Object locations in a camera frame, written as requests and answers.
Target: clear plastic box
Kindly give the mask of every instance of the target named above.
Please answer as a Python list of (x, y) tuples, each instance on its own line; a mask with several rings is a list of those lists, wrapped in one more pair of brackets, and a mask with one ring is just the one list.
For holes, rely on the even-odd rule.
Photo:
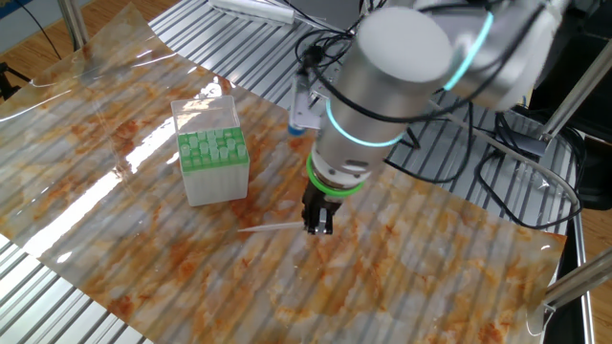
[(232, 96), (171, 103), (189, 205), (247, 197), (249, 153)]

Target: black cable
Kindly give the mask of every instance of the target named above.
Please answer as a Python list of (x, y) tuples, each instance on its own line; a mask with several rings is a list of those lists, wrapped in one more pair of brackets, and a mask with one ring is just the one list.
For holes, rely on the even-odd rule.
[(496, 4), (503, 3), (506, 0), (493, 0), (489, 1), (485, 4), (442, 4), (442, 5), (432, 5), (427, 6), (425, 8), (419, 9), (421, 12), (429, 12), (429, 11), (447, 11), (447, 10), (474, 10), (474, 9), (487, 9), (488, 7)]
[(546, 6), (544, 4), (540, 4), (537, 7), (537, 9), (534, 11), (534, 13), (530, 16), (529, 20), (523, 26), (523, 28), (520, 31), (520, 33), (515, 38), (513, 44), (509, 47), (509, 49), (507, 49), (500, 56), (501, 60), (500, 60), (499, 66), (495, 69), (495, 71), (492, 73), (492, 75), (489, 76), (471, 95), (469, 95), (468, 97), (458, 101), (457, 103), (455, 103), (452, 106), (449, 106), (449, 107), (444, 108), (442, 110), (438, 110), (438, 111), (432, 112), (432, 113), (430, 113), (428, 115), (421, 115), (421, 116), (417, 116), (417, 117), (413, 117), (413, 118), (391, 118), (391, 117), (388, 117), (388, 116), (377, 114), (377, 113), (375, 113), (373, 111), (370, 111), (368, 109), (365, 109), (365, 108), (361, 107), (359, 104), (353, 102), (351, 99), (345, 97), (340, 91), (338, 91), (331, 84), (331, 82), (329, 82), (325, 77), (323, 77), (322, 73), (317, 68), (317, 64), (316, 63), (312, 63), (312, 61), (308, 61), (308, 57), (309, 56), (305, 56), (304, 62), (307, 64), (306, 67), (310, 68), (313, 71), (313, 73), (317, 76), (317, 79), (319, 80), (319, 82), (321, 82), (325, 86), (325, 88), (327, 88), (329, 90), (329, 92), (332, 95), (334, 95), (334, 97), (336, 97), (338, 100), (340, 100), (343, 103), (345, 103), (347, 106), (349, 106), (353, 110), (355, 110), (355, 111), (357, 111), (357, 112), (359, 112), (359, 113), (361, 113), (361, 114), (363, 114), (363, 115), (365, 115), (367, 117), (370, 117), (370, 118), (376, 119), (376, 120), (380, 120), (380, 121), (390, 122), (390, 123), (413, 123), (413, 122), (417, 122), (417, 121), (429, 120), (429, 119), (432, 119), (432, 118), (440, 117), (441, 115), (445, 115), (445, 114), (451, 113), (454, 110), (459, 109), (462, 106), (470, 103), (472, 100), (474, 100), (476, 97), (478, 97), (478, 95), (480, 95), (494, 81), (494, 79), (497, 77), (497, 75), (504, 68), (504, 66), (506, 65), (506, 62), (508, 62), (510, 57), (512, 57), (512, 55), (514, 54), (514, 52), (516, 51), (516, 49), (518, 48), (518, 46), (522, 42), (523, 38), (525, 37), (525, 35), (529, 31), (529, 29), (533, 26), (533, 24), (535, 23), (535, 21), (537, 20), (537, 18), (541, 14), (541, 12), (545, 9), (545, 7)]
[(398, 164), (396, 164), (395, 162), (389, 160), (389, 159), (385, 159), (384, 162), (386, 162), (388, 165), (395, 167), (396, 169), (404, 172), (405, 174), (407, 174), (410, 177), (416, 178), (418, 180), (424, 181), (424, 182), (428, 182), (428, 183), (450, 183), (450, 182), (454, 182), (455, 180), (459, 179), (459, 177), (461, 177), (461, 175), (463, 174), (463, 172), (465, 171), (466, 167), (468, 166), (468, 162), (470, 161), (470, 156), (471, 156), (471, 147), (473, 145), (473, 141), (474, 141), (474, 136), (473, 136), (473, 121), (474, 121), (474, 106), (472, 103), (468, 104), (468, 148), (466, 149), (466, 154), (463, 157), (463, 160), (461, 161), (461, 164), (459, 165), (459, 169), (457, 170), (457, 173), (455, 173), (453, 176), (451, 177), (447, 177), (441, 180), (438, 179), (431, 179), (431, 178), (427, 178), (427, 177), (423, 177), (420, 175), (417, 175), (415, 173), (412, 173), (408, 170), (406, 170), (405, 168), (399, 166)]
[(40, 25), (40, 23), (38, 23), (38, 20), (36, 20), (36, 18), (34, 17), (34, 15), (28, 11), (28, 9), (26, 9), (25, 6), (23, 6), (23, 4), (19, 1), (19, 0), (15, 0), (15, 2), (21, 6), (21, 8), (27, 12), (30, 17), (34, 20), (34, 22), (36, 23), (36, 25), (38, 25), (38, 29), (40, 29), (42, 31), (42, 34), (45, 35), (45, 37), (47, 37), (47, 40), (49, 41), (49, 44), (51, 44), (51, 47), (54, 49), (55, 54), (57, 55), (57, 58), (59, 58), (61, 60), (61, 56), (59, 55), (59, 53), (57, 52), (57, 49), (55, 48), (54, 42), (51, 41), (51, 38), (49, 38), (49, 36), (47, 35), (47, 33), (45, 32), (45, 29), (42, 28), (42, 26)]
[(506, 215), (508, 215), (508, 217), (510, 217), (510, 219), (520, 225), (520, 226), (524, 226), (527, 228), (531, 228), (531, 229), (545, 229), (548, 228), (550, 226), (556, 226), (556, 225), (560, 225), (566, 221), (569, 221), (571, 219), (573, 219), (574, 217), (576, 217), (578, 214), (580, 214), (582, 212), (582, 201), (579, 199), (579, 207), (572, 211), (569, 215), (563, 217), (562, 219), (553, 221), (549, 224), (545, 224), (545, 225), (528, 225), (525, 224), (524, 222), (522, 222), (516, 215), (514, 215), (512, 213), (512, 211), (508, 208), (508, 206), (504, 203), (504, 201), (502, 201), (502, 199), (495, 193), (495, 191), (493, 191), (493, 189), (487, 184), (487, 182), (484, 180), (484, 178), (482, 178), (482, 167), (484, 166), (485, 163), (487, 163), (488, 161), (490, 161), (493, 158), (502, 158), (504, 157), (505, 154), (499, 150), (495, 150), (492, 153), (490, 153), (487, 157), (485, 157), (485, 159), (483, 159), (482, 161), (480, 161), (477, 165), (476, 168), (474, 170), (474, 174), (476, 175), (476, 180), (478, 180), (478, 182), (482, 185), (482, 187), (485, 189), (485, 191), (487, 191), (487, 193), (491, 196), (491, 198), (495, 201), (495, 203), (497, 205), (499, 205), (499, 207), (502, 208), (502, 210), (504, 211), (504, 213)]
[[(321, 25), (319, 22), (317, 22), (315, 19), (313, 19), (310, 15), (304, 13), (302, 10), (300, 10), (299, 8), (297, 8), (295, 5), (293, 5), (292, 3), (289, 2), (289, 0), (283, 0), (283, 2), (287, 5), (289, 5), (289, 7), (291, 7), (292, 9), (294, 9), (296, 12), (298, 12), (299, 14), (301, 14), (304, 18), (310, 20), (313, 23), (319, 24)], [(339, 32), (337, 30), (333, 30), (333, 29), (326, 29), (332, 32)]]

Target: black wire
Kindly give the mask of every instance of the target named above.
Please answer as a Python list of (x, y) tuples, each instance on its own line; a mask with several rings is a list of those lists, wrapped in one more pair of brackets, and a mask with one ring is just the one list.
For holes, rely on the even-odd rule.
[(459, 177), (461, 177), (461, 175), (465, 171), (466, 167), (468, 166), (468, 162), (470, 161), (471, 147), (472, 147), (473, 141), (474, 141), (474, 136), (473, 136), (473, 121), (474, 121), (474, 106), (473, 106), (472, 103), (469, 103), (468, 104), (468, 124), (469, 124), (469, 127), (468, 127), (468, 148), (466, 149), (466, 154), (463, 157), (463, 160), (461, 161), (461, 164), (459, 165), (459, 169), (451, 177), (447, 177), (447, 178), (444, 178), (444, 179), (431, 179), (431, 178), (423, 177), (423, 176), (417, 175), (415, 173), (412, 173), (412, 172), (410, 172), (407, 169), (399, 166), (398, 164), (396, 164), (395, 162), (393, 162), (393, 161), (391, 161), (389, 159), (385, 159), (384, 162), (386, 162), (388, 165), (390, 165), (392, 167), (395, 167), (396, 169), (404, 172), (408, 176), (416, 178), (416, 179), (421, 180), (421, 181), (425, 181), (425, 182), (428, 182), (428, 183), (450, 183), (450, 182), (454, 182), (455, 180), (459, 179)]
[[(297, 7), (296, 7), (294, 4), (290, 3), (290, 2), (289, 2), (289, 0), (283, 0), (283, 2), (284, 2), (285, 4), (287, 4), (287, 5), (289, 5), (289, 7), (291, 7), (291, 8), (292, 8), (292, 9), (294, 9), (295, 11), (297, 11), (299, 14), (301, 14), (301, 15), (302, 15), (304, 18), (306, 18), (306, 19), (310, 20), (310, 21), (311, 21), (311, 22), (313, 22), (313, 23), (316, 23), (316, 24), (321, 25), (321, 24), (320, 24), (320, 23), (318, 23), (318, 22), (317, 22), (315, 19), (313, 19), (313, 18), (312, 18), (310, 15), (308, 15), (308, 14), (304, 13), (302, 10), (300, 10), (299, 8), (297, 8)], [(340, 31), (333, 30), (333, 29), (326, 29), (326, 30), (329, 30), (329, 31), (331, 31), (331, 32), (338, 32), (338, 33), (340, 33)]]
[(495, 113), (494, 132), (502, 140), (502, 143), (504, 143), (506, 146), (513, 149), (514, 152), (522, 153), (521, 149), (518, 147), (518, 144), (516, 144), (516, 141), (514, 140), (513, 129), (510, 127), (510, 125), (506, 121), (506, 118), (504, 117), (504, 113), (501, 113), (501, 112)]
[(485, 4), (442, 4), (442, 5), (432, 5), (422, 9), (419, 9), (421, 12), (428, 11), (446, 11), (446, 10), (474, 10), (474, 9), (487, 9), (488, 7), (496, 4), (503, 3), (506, 0), (494, 0), (489, 1)]
[(500, 56), (501, 60), (500, 60), (499, 66), (495, 69), (495, 71), (492, 73), (492, 75), (489, 76), (471, 95), (469, 95), (468, 97), (466, 97), (466, 98), (456, 102), (452, 106), (449, 106), (449, 107), (444, 108), (442, 110), (438, 110), (438, 111), (432, 112), (432, 113), (430, 113), (428, 115), (420, 115), (420, 116), (413, 117), (413, 118), (391, 118), (391, 117), (388, 117), (388, 116), (377, 114), (377, 113), (375, 113), (373, 111), (370, 111), (368, 109), (365, 109), (365, 108), (361, 107), (359, 104), (353, 102), (351, 99), (345, 97), (325, 77), (323, 77), (322, 73), (317, 68), (317, 64), (316, 63), (312, 63), (312, 61), (308, 61), (308, 57), (309, 56), (305, 56), (304, 61), (308, 64), (308, 67), (317, 76), (318, 81), (321, 82), (325, 86), (325, 88), (327, 88), (329, 90), (329, 92), (332, 95), (334, 95), (334, 97), (336, 97), (338, 100), (340, 100), (343, 103), (345, 103), (347, 106), (349, 106), (353, 110), (355, 110), (355, 111), (357, 111), (357, 112), (359, 112), (359, 113), (361, 113), (361, 114), (363, 114), (363, 115), (365, 115), (367, 117), (370, 117), (370, 118), (376, 119), (376, 120), (380, 120), (380, 121), (390, 122), (390, 123), (413, 123), (413, 122), (417, 122), (417, 121), (430, 120), (432, 118), (440, 117), (441, 115), (445, 115), (445, 114), (451, 113), (451, 112), (461, 108), (462, 106), (470, 103), (473, 99), (478, 97), (478, 95), (480, 95), (494, 81), (494, 79), (497, 77), (497, 75), (504, 68), (504, 66), (506, 65), (506, 62), (508, 62), (510, 57), (512, 57), (512, 55), (514, 54), (514, 52), (516, 51), (516, 49), (518, 48), (518, 46), (522, 42), (523, 38), (525, 37), (525, 35), (529, 31), (529, 29), (533, 26), (533, 24), (535, 23), (535, 21), (537, 20), (537, 18), (541, 14), (541, 12), (545, 9), (545, 7), (546, 6), (544, 4), (540, 4), (537, 7), (537, 9), (534, 11), (534, 13), (530, 16), (529, 20), (523, 26), (523, 28), (520, 31), (520, 33), (516, 36), (513, 44), (509, 47), (509, 49), (507, 49)]
[[(579, 199), (579, 206), (576, 210), (573, 210), (569, 215), (553, 221), (549, 224), (545, 224), (545, 225), (528, 225), (525, 224), (524, 222), (522, 222), (516, 215), (514, 215), (514, 213), (512, 213), (512, 211), (508, 208), (508, 206), (504, 203), (504, 201), (502, 201), (502, 199), (495, 193), (495, 191), (493, 191), (493, 189), (487, 184), (487, 182), (484, 180), (484, 178), (482, 178), (482, 167), (484, 166), (485, 163), (487, 163), (488, 161), (490, 161), (493, 158), (502, 158), (504, 157), (505, 154), (499, 150), (495, 150), (492, 153), (490, 153), (487, 157), (485, 157), (485, 159), (483, 159), (482, 161), (480, 161), (477, 165), (476, 168), (474, 170), (474, 174), (476, 175), (476, 180), (478, 180), (478, 182), (482, 185), (482, 187), (485, 189), (485, 191), (487, 191), (487, 193), (491, 196), (491, 198), (495, 201), (495, 203), (497, 205), (499, 205), (499, 207), (502, 208), (502, 210), (504, 211), (504, 213), (506, 215), (508, 215), (508, 217), (510, 217), (510, 219), (515, 222), (516, 224), (520, 225), (520, 226), (524, 226), (527, 228), (531, 228), (531, 229), (545, 229), (548, 228), (550, 226), (556, 226), (556, 225), (560, 225), (566, 221), (569, 221), (571, 219), (573, 219), (574, 217), (576, 217), (578, 214), (580, 214), (582, 212), (582, 201)], [(578, 191), (576, 191), (575, 188), (572, 188), (574, 190), (574, 192), (578, 195)]]
[(59, 55), (59, 53), (57, 52), (57, 49), (55, 48), (54, 42), (51, 41), (51, 38), (49, 38), (49, 36), (47, 35), (47, 33), (45, 32), (45, 29), (42, 28), (42, 26), (40, 25), (40, 23), (38, 23), (38, 20), (36, 20), (36, 18), (34, 17), (34, 15), (28, 11), (28, 9), (26, 9), (25, 6), (23, 6), (23, 4), (19, 1), (19, 0), (15, 0), (15, 2), (21, 6), (21, 8), (26, 11), (30, 17), (34, 20), (34, 22), (36, 22), (36, 25), (38, 25), (38, 29), (40, 29), (42, 31), (42, 34), (45, 35), (45, 37), (47, 37), (47, 40), (49, 41), (49, 44), (51, 44), (51, 47), (54, 49), (55, 54), (57, 55), (57, 58), (59, 58), (61, 60), (61, 56)]

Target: clear plastic sheet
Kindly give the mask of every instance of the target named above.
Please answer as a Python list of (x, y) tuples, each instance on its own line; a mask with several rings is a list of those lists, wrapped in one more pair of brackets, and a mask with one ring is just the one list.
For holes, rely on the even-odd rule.
[[(186, 202), (170, 102), (232, 95), (245, 200)], [(156, 343), (537, 343), (564, 238), (389, 167), (301, 221), (313, 136), (170, 51), (133, 6), (0, 107), (0, 232)]]

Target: metal grating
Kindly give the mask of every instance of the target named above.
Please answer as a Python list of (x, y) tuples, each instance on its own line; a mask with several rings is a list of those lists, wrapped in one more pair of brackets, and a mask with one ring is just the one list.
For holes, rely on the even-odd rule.
[[(236, 19), (200, 0), (182, 1), (150, 26), (172, 50), (284, 108), (291, 103), (291, 77), (297, 67), (294, 44), (313, 30), (305, 23), (273, 28)], [(454, 97), (441, 95), (436, 100), (445, 106)], [(492, 114), (478, 108), (474, 114), (479, 127), (492, 127)], [(536, 126), (523, 117), (508, 120), (521, 132)], [(445, 122), (417, 124), (413, 130), (424, 149), (412, 151), (399, 145), (390, 159), (431, 177), (453, 174), (465, 151), (465, 132)], [(501, 216), (501, 209), (491, 202), (472, 173), (489, 150), (477, 140), (466, 173), (443, 187)], [(576, 172), (570, 152), (566, 143), (555, 140), (541, 163), (572, 183)], [(534, 192), (532, 172), (515, 161), (485, 166), (483, 176), (528, 223), (553, 221), (569, 209), (569, 203), (554, 190)], [(566, 226), (551, 230), (565, 234)], [(579, 244), (579, 254), (583, 255), (582, 241)], [(151, 342), (0, 236), (0, 343)]]

